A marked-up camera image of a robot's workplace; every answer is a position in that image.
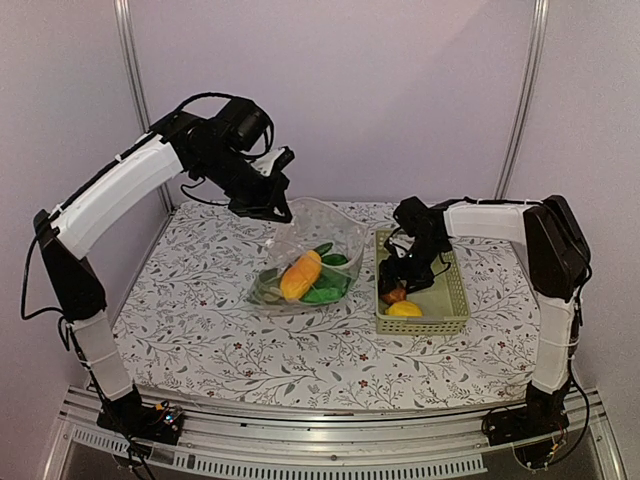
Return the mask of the brown toy potato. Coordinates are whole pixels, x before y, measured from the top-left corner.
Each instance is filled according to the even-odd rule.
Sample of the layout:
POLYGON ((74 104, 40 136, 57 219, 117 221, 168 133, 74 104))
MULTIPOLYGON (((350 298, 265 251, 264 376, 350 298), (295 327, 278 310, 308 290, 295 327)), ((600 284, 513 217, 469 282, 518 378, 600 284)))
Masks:
POLYGON ((403 287, 396 287, 387 293, 381 294, 380 300, 386 305, 393 305, 397 302, 405 301, 406 296, 406 290, 403 287))

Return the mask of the orange yellow toy mango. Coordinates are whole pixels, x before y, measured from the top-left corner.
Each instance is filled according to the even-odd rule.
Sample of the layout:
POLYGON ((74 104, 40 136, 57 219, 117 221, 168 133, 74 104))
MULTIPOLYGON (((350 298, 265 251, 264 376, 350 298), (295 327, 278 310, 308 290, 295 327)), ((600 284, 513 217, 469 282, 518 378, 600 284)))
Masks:
POLYGON ((280 289, 286 301, 301 299, 318 280, 322 260, 314 250, 301 255, 281 277, 280 289))

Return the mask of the aluminium frame post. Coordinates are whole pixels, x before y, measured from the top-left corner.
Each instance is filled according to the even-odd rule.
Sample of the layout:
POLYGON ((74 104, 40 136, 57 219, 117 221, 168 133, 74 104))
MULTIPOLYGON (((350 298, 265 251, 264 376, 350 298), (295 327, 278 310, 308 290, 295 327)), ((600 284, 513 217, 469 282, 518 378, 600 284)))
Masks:
POLYGON ((549 1, 535 0, 526 61, 524 64, 514 120, 508 137, 505 157, 493 193, 493 198, 495 200, 503 200, 507 197, 509 186, 517 164, 530 108, 534 98, 537 77, 540 71, 546 39, 548 15, 549 1))
POLYGON ((130 2, 127 0, 114 0, 113 6, 136 119, 141 131, 145 132, 150 126, 150 117, 136 51, 130 2))

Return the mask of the green toy cucumber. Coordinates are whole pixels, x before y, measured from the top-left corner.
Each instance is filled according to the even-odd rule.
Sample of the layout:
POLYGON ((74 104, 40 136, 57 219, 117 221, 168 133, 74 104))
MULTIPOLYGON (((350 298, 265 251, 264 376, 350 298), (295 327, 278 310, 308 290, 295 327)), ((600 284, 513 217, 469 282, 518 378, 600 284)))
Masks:
POLYGON ((319 255, 319 256, 324 256, 326 255, 333 247, 333 243, 332 242, 326 242, 323 243, 319 246, 317 246, 314 251, 319 255))

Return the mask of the front aluminium rail frame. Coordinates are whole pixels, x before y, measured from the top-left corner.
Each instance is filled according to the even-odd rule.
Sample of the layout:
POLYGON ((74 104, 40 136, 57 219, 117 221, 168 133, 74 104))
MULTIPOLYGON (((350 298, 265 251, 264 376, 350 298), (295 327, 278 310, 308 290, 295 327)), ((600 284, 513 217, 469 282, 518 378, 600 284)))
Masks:
POLYGON ((146 403, 185 410, 176 445, 149 444, 143 466, 118 434, 97 425, 100 403, 70 387, 54 422, 45 479, 627 479, 598 392, 572 392, 559 463, 517 459, 524 442, 491 445, 483 407, 445 410, 311 410, 194 397, 145 388, 146 403))

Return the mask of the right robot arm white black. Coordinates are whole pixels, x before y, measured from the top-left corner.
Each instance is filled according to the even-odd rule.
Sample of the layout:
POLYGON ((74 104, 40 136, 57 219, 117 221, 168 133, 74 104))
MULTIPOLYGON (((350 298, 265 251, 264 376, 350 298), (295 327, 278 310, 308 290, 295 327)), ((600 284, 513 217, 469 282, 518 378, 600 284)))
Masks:
POLYGON ((454 238, 482 237, 523 246, 529 283, 540 312, 540 334, 532 389, 554 395, 569 385, 571 362, 582 325, 582 290, 593 275, 591 252, 568 201, 449 199, 427 206, 418 197, 393 212, 395 230, 410 247, 385 241, 388 253, 376 271, 376 294, 392 304, 401 293, 432 287, 433 262, 452 249, 454 238))

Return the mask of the green yellow toy avocado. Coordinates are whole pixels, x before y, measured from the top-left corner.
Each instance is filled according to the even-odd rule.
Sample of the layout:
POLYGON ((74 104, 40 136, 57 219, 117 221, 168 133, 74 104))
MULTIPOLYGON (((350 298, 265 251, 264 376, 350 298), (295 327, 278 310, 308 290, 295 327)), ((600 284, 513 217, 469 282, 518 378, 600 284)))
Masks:
POLYGON ((256 305, 278 304, 283 301, 280 282, 281 275, 278 268, 260 271, 251 285, 249 301, 256 305))

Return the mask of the clear pink zip top bag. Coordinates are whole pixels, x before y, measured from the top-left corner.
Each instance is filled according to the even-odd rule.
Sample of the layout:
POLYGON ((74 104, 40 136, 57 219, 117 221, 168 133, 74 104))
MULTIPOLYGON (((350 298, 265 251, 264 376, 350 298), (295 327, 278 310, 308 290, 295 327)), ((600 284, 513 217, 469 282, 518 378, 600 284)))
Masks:
POLYGON ((359 277, 368 239, 365 223, 315 198, 289 204, 292 221, 266 243, 247 301, 288 314, 341 302, 359 277))

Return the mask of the yellow toy lemon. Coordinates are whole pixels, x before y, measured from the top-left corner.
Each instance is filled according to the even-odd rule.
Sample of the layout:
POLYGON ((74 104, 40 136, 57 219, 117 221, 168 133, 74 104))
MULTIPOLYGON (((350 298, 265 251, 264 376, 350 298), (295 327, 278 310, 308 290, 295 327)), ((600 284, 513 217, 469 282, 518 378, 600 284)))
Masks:
POLYGON ((388 316, 394 317, 422 317, 421 308, 408 300, 397 301, 389 306, 385 312, 388 316))

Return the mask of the green white toy bok choy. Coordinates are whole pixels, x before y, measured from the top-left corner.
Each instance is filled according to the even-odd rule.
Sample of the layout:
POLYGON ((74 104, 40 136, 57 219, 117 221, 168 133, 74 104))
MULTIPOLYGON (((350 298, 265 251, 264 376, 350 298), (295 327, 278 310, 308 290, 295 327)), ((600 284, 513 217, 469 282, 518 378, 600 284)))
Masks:
POLYGON ((327 254, 322 258, 320 276, 300 301, 309 305, 326 305, 342 299, 351 283, 351 277, 343 269, 348 263, 346 256, 340 253, 327 254))

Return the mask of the left aluminium frame post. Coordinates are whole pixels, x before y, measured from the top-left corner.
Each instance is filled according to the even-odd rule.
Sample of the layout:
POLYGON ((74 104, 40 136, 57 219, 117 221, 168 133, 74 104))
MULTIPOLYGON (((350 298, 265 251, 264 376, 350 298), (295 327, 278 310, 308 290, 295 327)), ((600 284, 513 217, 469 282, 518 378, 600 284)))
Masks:
POLYGON ((145 132, 150 126, 150 117, 136 51, 130 2, 127 0, 114 0, 113 6, 136 119, 141 131, 145 132))

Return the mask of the right aluminium frame post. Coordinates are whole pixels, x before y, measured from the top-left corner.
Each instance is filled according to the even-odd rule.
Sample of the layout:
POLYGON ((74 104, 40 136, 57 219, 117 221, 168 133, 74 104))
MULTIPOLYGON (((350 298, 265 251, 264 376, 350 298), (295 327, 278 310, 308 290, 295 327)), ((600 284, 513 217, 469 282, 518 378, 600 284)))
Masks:
POLYGON ((526 61, 524 64, 514 120, 508 137, 505 157, 493 193, 493 198, 495 200, 503 200, 507 197, 509 186, 517 164, 530 108, 534 98, 537 77, 540 71, 546 39, 548 15, 549 1, 535 0, 526 61))

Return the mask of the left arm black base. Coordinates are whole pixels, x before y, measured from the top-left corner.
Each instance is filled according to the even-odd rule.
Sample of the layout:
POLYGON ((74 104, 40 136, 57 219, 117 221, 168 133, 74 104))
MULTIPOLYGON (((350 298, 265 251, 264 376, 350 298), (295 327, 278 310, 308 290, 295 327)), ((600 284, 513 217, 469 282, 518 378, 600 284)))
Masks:
POLYGON ((104 398, 97 425, 127 438, 177 445, 184 424, 184 410, 164 400, 146 406, 136 387, 117 400, 104 398))

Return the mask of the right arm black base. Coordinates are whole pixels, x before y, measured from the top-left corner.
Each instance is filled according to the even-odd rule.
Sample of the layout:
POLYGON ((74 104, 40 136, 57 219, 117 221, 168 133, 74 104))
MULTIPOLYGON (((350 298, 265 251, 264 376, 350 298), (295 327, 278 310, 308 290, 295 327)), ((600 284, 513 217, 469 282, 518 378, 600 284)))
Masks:
POLYGON ((489 445, 526 441, 515 448, 516 460, 531 470, 550 466, 569 426, 564 400, 570 386, 571 381, 568 380, 559 390, 549 394, 530 382, 522 407, 490 410, 481 424, 489 445))

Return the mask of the floral patterned table mat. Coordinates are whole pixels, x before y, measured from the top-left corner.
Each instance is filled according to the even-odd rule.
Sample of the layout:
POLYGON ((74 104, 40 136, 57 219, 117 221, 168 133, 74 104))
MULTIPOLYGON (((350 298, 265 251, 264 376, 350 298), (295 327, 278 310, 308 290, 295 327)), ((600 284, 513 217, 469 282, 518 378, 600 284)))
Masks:
POLYGON ((184 203, 113 332, 139 385, 313 409, 447 409, 516 401, 536 360, 539 310, 505 242, 459 239, 471 316, 454 336, 376 331, 374 260, 347 298, 308 313, 246 299, 273 226, 184 203))

